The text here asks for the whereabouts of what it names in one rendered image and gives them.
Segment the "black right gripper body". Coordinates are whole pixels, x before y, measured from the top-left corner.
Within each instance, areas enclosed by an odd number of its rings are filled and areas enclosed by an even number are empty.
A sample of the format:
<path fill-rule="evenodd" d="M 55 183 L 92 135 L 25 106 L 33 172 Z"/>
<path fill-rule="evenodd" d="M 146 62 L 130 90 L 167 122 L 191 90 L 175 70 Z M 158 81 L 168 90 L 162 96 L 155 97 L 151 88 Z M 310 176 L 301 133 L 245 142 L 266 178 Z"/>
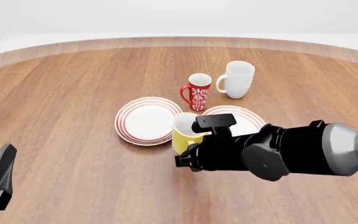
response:
<path fill-rule="evenodd" d="M 216 147 L 207 137 L 203 137 L 202 143 L 198 155 L 182 153 L 175 156 L 176 167 L 189 167 L 193 172 L 216 171 L 218 169 Z"/>

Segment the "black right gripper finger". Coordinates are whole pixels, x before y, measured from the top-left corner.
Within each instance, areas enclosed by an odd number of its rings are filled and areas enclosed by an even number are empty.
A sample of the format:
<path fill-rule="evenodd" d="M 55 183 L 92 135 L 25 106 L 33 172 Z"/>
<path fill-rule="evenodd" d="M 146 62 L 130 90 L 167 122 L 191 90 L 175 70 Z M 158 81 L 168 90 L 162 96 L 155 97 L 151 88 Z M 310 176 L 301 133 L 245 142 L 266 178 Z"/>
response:
<path fill-rule="evenodd" d="M 203 145 L 203 143 L 196 142 L 196 141 L 188 141 L 187 149 L 184 151 L 183 154 L 194 154 L 198 155 L 200 151 L 200 147 Z"/>

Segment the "yellow and white mug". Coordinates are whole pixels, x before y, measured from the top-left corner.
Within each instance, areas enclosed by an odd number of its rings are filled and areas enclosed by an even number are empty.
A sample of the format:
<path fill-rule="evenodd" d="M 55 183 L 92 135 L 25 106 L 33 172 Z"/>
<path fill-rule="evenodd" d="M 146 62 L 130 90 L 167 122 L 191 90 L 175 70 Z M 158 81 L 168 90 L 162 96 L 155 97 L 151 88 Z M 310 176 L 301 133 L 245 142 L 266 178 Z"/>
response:
<path fill-rule="evenodd" d="M 211 132 L 195 133 L 192 124 L 198 115 L 195 113 L 180 113 L 173 122 L 172 147 L 177 154 L 182 154 L 191 143 L 201 143 L 203 136 Z"/>

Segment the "red patterned mug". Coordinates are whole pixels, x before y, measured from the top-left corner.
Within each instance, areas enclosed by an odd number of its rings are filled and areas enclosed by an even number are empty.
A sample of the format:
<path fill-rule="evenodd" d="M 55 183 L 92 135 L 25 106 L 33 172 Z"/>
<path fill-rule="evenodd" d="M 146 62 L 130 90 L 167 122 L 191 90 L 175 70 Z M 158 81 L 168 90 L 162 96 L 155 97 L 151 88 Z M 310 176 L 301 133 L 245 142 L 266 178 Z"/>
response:
<path fill-rule="evenodd" d="M 188 84 L 180 88 L 180 94 L 183 100 L 187 102 L 193 111 L 204 111 L 207 106 L 209 88 L 212 78 L 203 73 L 192 74 L 188 78 Z M 189 98 L 187 99 L 183 92 L 189 90 Z"/>

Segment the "white plate with red rings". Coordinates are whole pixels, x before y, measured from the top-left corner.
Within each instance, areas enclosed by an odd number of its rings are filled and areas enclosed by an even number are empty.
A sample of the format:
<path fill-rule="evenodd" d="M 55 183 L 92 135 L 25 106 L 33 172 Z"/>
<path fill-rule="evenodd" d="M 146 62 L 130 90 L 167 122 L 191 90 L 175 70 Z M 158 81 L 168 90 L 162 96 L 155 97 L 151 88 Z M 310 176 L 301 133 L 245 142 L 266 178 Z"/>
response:
<path fill-rule="evenodd" d="M 231 113 L 236 124 L 230 127 L 232 136 L 254 134 L 265 126 L 266 122 L 256 113 L 239 106 L 215 106 L 206 110 L 202 115 L 215 115 Z"/>
<path fill-rule="evenodd" d="M 173 101 L 157 96 L 132 100 L 115 117 L 117 134 L 140 146 L 154 146 L 172 139 L 172 126 L 182 109 Z"/>

